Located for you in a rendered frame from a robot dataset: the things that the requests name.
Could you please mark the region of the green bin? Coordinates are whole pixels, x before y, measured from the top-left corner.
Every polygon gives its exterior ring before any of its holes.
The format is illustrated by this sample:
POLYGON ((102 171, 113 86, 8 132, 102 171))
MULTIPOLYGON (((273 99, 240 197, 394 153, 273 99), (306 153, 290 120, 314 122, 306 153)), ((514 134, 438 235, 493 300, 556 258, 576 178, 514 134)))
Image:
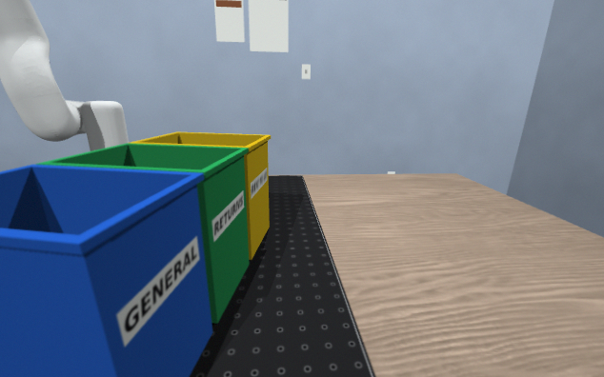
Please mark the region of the green bin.
POLYGON ((204 173, 197 192, 211 321, 218 324, 250 264, 244 165, 248 152, 249 148, 123 144, 36 165, 204 173))

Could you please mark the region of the yellow recycle bin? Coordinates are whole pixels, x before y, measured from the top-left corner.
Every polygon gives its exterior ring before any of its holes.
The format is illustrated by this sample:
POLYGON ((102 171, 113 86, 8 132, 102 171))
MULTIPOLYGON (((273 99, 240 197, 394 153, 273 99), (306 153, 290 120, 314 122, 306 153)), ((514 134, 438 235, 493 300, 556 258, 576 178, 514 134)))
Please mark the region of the yellow recycle bin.
POLYGON ((257 134, 175 132, 129 144, 249 148, 249 152, 244 155, 244 165, 249 260, 251 260, 270 227, 268 169, 268 140, 270 139, 270 135, 257 134))

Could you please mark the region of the blue bin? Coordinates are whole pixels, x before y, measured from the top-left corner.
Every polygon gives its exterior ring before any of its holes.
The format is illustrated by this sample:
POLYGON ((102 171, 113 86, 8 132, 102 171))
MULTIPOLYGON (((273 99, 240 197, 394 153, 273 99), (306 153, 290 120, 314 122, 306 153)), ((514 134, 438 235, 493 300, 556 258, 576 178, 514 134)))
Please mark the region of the blue bin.
POLYGON ((1 171, 0 377, 190 377, 212 335, 203 180, 1 171))

